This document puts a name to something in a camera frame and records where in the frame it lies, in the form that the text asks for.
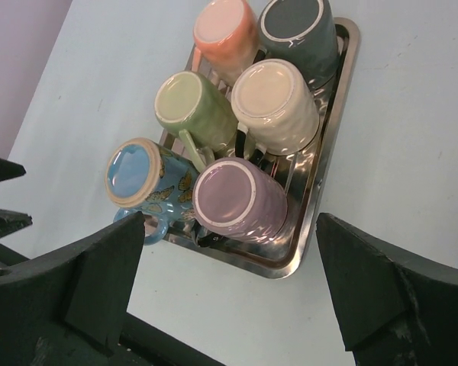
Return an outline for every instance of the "table surface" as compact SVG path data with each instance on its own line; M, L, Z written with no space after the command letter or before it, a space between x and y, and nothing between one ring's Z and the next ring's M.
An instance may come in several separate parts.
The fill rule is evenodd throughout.
M0 184L31 228L3 243L35 257L100 230L112 150L158 140L156 90L183 69L207 0L73 0ZM250 4L260 13L266 1ZM334 0L362 32L321 211L458 268L458 1ZM274 281L161 242L145 247L128 311L228 365L352 365L315 235Z

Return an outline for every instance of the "blue mug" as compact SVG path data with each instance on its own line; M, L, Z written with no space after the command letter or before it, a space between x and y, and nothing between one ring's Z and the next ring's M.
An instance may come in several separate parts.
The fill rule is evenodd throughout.
M192 192L198 172L193 164L157 143L136 138L119 146L105 173L109 198L120 207L114 221L142 212L157 219L144 244L159 242L173 221L195 219Z

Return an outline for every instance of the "ceramic cup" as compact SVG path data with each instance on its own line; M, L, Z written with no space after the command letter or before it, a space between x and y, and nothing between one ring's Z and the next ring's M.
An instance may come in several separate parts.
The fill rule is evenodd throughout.
M193 204L202 226L242 242L268 242L287 214L283 188L241 158L223 158L208 166L195 183Z
M309 88L320 88L336 72L339 51L328 0L272 0L258 31L271 57L297 66Z
M197 72L178 72L166 80L154 110L161 126L183 142L200 172L214 161L214 153L224 154L234 145L237 119L231 103Z
M260 45L256 16L246 0L208 4L195 22L193 37L192 70L198 71L203 55L229 86L253 64Z
M105 173L109 198L121 209L114 221L137 211L157 218L158 226L144 244L159 242L173 221L195 218L192 192L198 172L191 162L144 138L115 150Z
M239 120L238 135L249 132L273 155L296 153L318 131L314 97L297 68L282 59L266 59L247 69L232 90L231 105ZM244 139L238 138L237 146L241 144Z

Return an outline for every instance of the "purple mug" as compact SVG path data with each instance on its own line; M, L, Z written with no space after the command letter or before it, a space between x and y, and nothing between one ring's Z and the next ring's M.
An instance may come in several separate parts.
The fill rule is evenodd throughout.
M194 187L197 221L206 229L241 242L265 243L287 215L283 188L251 162L223 158L210 164Z

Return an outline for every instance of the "blue mug handle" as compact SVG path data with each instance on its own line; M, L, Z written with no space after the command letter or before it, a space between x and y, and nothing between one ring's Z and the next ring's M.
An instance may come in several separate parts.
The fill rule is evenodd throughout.
M114 222L123 219L124 217L136 213L136 210L130 208L119 208L114 216ZM158 219L158 227L156 231L150 235L144 237L144 245L156 244L163 239L168 233L169 222L164 217L156 217Z

